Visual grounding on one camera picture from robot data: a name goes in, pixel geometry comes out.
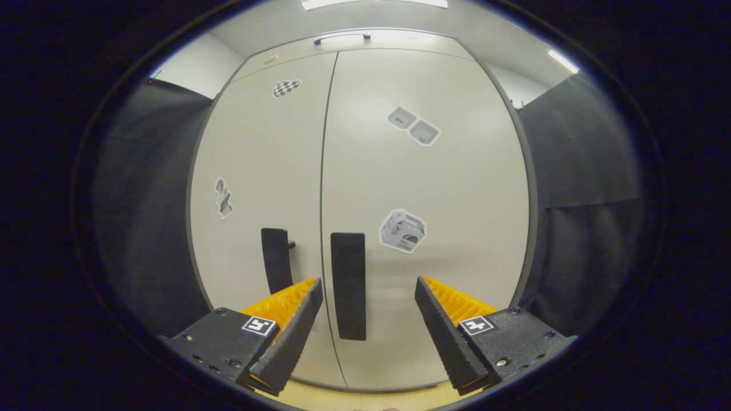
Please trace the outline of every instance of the black curtain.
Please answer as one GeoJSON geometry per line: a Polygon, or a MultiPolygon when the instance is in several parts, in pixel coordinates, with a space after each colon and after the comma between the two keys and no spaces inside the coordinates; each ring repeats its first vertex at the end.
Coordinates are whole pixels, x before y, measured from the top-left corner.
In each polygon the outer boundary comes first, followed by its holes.
{"type": "Polygon", "coordinates": [[[627,280],[647,217],[632,133],[583,73],[518,115],[539,207],[536,252],[519,304],[564,334],[582,334],[627,280]]]}
{"type": "Polygon", "coordinates": [[[119,110],[99,152],[94,218],[108,280],[156,335],[173,336],[209,311],[189,253],[186,190],[211,103],[146,81],[119,110]]]}

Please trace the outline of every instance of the box sticker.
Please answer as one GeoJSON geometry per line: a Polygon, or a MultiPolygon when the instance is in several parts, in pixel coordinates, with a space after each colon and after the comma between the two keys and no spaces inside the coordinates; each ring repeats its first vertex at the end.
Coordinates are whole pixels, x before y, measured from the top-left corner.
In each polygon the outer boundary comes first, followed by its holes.
{"type": "Polygon", "coordinates": [[[431,146],[434,142],[436,142],[436,139],[442,135],[442,132],[435,126],[427,123],[423,118],[420,118],[419,121],[417,121],[417,123],[409,129],[409,135],[422,146],[431,146]]]}
{"type": "Polygon", "coordinates": [[[221,219],[225,219],[229,214],[231,214],[231,211],[233,211],[233,204],[231,204],[231,192],[224,182],[224,179],[220,177],[216,180],[216,205],[218,206],[221,219]]]}
{"type": "Polygon", "coordinates": [[[442,131],[423,118],[403,107],[397,107],[388,115],[388,124],[397,130],[409,133],[409,136],[421,146],[431,146],[442,135],[442,131]]]}
{"type": "Polygon", "coordinates": [[[403,208],[391,211],[378,230],[380,243],[411,254],[426,238],[426,224],[403,208]]]}

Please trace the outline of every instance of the fluorescent light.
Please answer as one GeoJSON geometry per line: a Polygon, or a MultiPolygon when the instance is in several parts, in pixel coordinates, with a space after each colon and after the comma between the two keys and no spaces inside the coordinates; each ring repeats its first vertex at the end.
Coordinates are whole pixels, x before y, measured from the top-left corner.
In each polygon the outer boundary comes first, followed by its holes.
{"type": "MultiPolygon", "coordinates": [[[[310,10],[314,10],[314,9],[319,9],[320,7],[332,6],[333,4],[352,3],[354,1],[363,1],[363,0],[305,0],[302,2],[302,7],[304,7],[305,10],[310,11],[310,10]]],[[[428,6],[441,7],[442,9],[447,8],[447,0],[402,0],[402,1],[408,1],[410,3],[427,4],[428,6]]]]}
{"type": "Polygon", "coordinates": [[[569,61],[566,57],[563,57],[561,54],[558,54],[557,52],[551,50],[548,52],[548,55],[556,59],[556,61],[558,61],[559,63],[563,64],[564,67],[569,69],[570,72],[574,74],[579,72],[579,68],[571,64],[571,61],[569,61]]]}

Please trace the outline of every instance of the cabinet door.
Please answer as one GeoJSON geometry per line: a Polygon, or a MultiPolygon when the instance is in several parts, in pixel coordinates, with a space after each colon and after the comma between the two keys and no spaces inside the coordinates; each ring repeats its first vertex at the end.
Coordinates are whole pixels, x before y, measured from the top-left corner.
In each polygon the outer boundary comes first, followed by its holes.
{"type": "Polygon", "coordinates": [[[334,51],[368,48],[423,50],[433,53],[450,54],[463,59],[473,59],[467,53],[467,50],[452,37],[412,30],[358,29],[321,34],[255,54],[236,73],[234,80],[268,67],[274,67],[277,64],[283,64],[287,61],[301,59],[307,56],[320,53],[332,53],[334,51]],[[366,39],[361,34],[367,34],[371,38],[366,39]],[[320,44],[314,44],[316,39],[321,40],[320,44]]]}
{"type": "MultiPolygon", "coordinates": [[[[292,280],[322,276],[319,183],[322,129],[335,54],[280,64],[231,83],[206,125],[194,159],[190,230],[203,287],[214,307],[241,310],[270,295],[261,229],[284,228],[292,280]],[[284,80],[300,80],[275,98],[284,80]],[[222,218],[223,178],[232,211],[222,218]]],[[[293,374],[343,385],[323,304],[293,374]]]]}
{"type": "MultiPolygon", "coordinates": [[[[408,116],[402,116],[408,123],[408,116]]],[[[508,306],[523,266],[529,200],[523,153],[506,106],[474,61],[413,50],[340,52],[325,126],[322,236],[365,234],[366,339],[340,339],[346,383],[405,388],[447,379],[414,301],[419,275],[508,306]],[[402,107],[441,130],[431,146],[394,127],[402,107]],[[379,243],[389,213],[423,219],[411,254],[379,243]]]]}

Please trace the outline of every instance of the black cabinet handle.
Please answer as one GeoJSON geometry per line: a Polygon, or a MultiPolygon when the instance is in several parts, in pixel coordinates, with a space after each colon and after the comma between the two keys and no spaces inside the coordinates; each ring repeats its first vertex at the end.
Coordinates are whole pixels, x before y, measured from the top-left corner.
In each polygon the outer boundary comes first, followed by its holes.
{"type": "Polygon", "coordinates": [[[269,292],[272,294],[294,284],[289,266],[289,249],[294,247],[295,242],[289,241],[286,230],[262,228],[264,270],[267,273],[269,292]]]}
{"type": "Polygon", "coordinates": [[[342,339],[366,340],[366,236],[330,234],[333,297],[342,339]]]}
{"type": "Polygon", "coordinates": [[[315,45],[320,45],[324,39],[332,39],[333,37],[341,37],[341,36],[363,36],[364,40],[370,40],[371,35],[366,33],[348,33],[348,34],[333,34],[332,36],[325,36],[320,37],[319,39],[314,41],[315,45]]]}

